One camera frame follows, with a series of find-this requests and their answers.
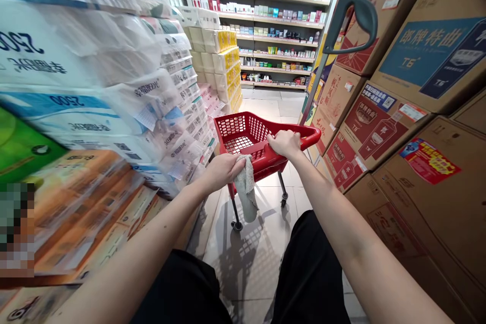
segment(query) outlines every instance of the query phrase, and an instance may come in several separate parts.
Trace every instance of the cloth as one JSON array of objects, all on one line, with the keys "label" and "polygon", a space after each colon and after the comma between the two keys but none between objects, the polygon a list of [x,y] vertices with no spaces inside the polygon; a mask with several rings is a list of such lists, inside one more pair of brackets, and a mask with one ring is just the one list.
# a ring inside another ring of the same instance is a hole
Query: cloth
[{"label": "cloth", "polygon": [[[265,322],[273,324],[350,323],[342,269],[314,211],[302,214],[292,229],[280,268],[273,320],[271,310]],[[214,269],[186,252],[173,250],[131,323],[199,322],[232,323],[219,299]]]},{"label": "cloth", "polygon": [[242,154],[238,157],[236,162],[240,159],[246,159],[245,168],[234,179],[234,186],[241,201],[243,208],[243,218],[247,223],[251,223],[257,218],[257,200],[255,198],[255,179],[253,178],[252,155]]}]

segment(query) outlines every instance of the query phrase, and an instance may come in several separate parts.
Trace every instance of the leg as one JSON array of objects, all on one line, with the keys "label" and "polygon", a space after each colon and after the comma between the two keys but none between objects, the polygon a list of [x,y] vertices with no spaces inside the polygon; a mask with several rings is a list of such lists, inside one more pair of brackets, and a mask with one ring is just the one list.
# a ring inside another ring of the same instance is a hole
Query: leg
[{"label": "leg", "polygon": [[285,206],[287,203],[287,199],[289,198],[289,194],[287,194],[287,191],[285,190],[285,185],[284,185],[284,179],[282,178],[282,172],[278,172],[278,179],[280,180],[280,185],[282,186],[283,194],[282,194],[282,201],[280,205],[282,208]]},{"label": "leg", "polygon": [[240,222],[238,217],[238,210],[236,209],[236,202],[234,201],[234,190],[233,184],[228,184],[229,196],[231,197],[231,202],[233,203],[234,216],[236,218],[235,222],[231,222],[231,226],[234,231],[241,231],[243,229],[243,224]]},{"label": "leg", "polygon": [[342,269],[314,211],[297,220],[283,255],[275,294],[274,324],[350,323]]},{"label": "leg", "polygon": [[131,324],[198,322],[231,324],[219,299],[214,269],[180,250],[172,250]]}]

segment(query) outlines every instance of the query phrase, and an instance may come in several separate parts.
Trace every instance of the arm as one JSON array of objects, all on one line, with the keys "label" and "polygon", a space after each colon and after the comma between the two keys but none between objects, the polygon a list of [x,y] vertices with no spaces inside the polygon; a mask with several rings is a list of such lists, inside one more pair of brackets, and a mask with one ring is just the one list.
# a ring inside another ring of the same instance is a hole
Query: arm
[{"label": "arm", "polygon": [[289,159],[356,296],[373,323],[452,323],[344,195],[300,150],[300,135],[280,131],[270,146]]},{"label": "arm", "polygon": [[108,263],[83,284],[49,324],[128,323],[150,289],[187,220],[201,201],[245,166],[237,155],[214,158],[204,174],[139,231]]}]

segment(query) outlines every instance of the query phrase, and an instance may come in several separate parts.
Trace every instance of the shopping basket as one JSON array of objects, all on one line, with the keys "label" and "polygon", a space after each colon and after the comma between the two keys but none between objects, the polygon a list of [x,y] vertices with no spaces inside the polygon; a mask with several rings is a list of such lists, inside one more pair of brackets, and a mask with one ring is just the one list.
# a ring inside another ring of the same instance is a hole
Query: shopping basket
[{"label": "shopping basket", "polygon": [[[267,135],[275,136],[280,130],[291,130],[300,133],[301,150],[318,142],[321,131],[317,128],[299,126],[294,124],[273,123],[256,116],[248,111],[220,116],[214,119],[216,131],[220,142],[221,153],[251,154],[253,175],[255,182],[277,172],[282,186],[283,194],[281,206],[284,207],[289,197],[282,172],[287,165],[287,159],[277,153],[268,145]],[[233,202],[236,221],[231,223],[234,230],[240,231],[243,224],[240,222],[236,210],[234,195],[236,188],[233,183],[228,184],[229,194]]]}]

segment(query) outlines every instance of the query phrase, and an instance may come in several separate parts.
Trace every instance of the tiled floor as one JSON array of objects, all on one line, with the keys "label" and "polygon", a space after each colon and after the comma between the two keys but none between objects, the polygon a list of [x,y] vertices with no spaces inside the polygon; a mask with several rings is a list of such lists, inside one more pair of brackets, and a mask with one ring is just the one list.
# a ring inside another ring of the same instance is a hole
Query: tiled floor
[{"label": "tiled floor", "polygon": [[[296,124],[304,101],[302,92],[243,89],[243,95],[241,111],[251,111],[277,123]],[[207,239],[203,260],[214,267],[223,295],[234,305],[234,323],[270,322],[280,260],[296,220],[311,209],[294,166],[288,163],[282,177],[289,194],[284,208],[280,207],[282,189],[278,175],[273,174],[257,182],[257,219],[244,223],[239,234],[231,228],[234,213],[226,188],[212,194],[205,206],[208,211],[215,209],[212,225],[207,221],[204,226],[196,227],[201,234],[197,236],[192,253],[200,257],[203,253],[201,243]],[[242,217],[238,196],[235,200]],[[351,322],[368,322],[344,275],[343,287]]]}]

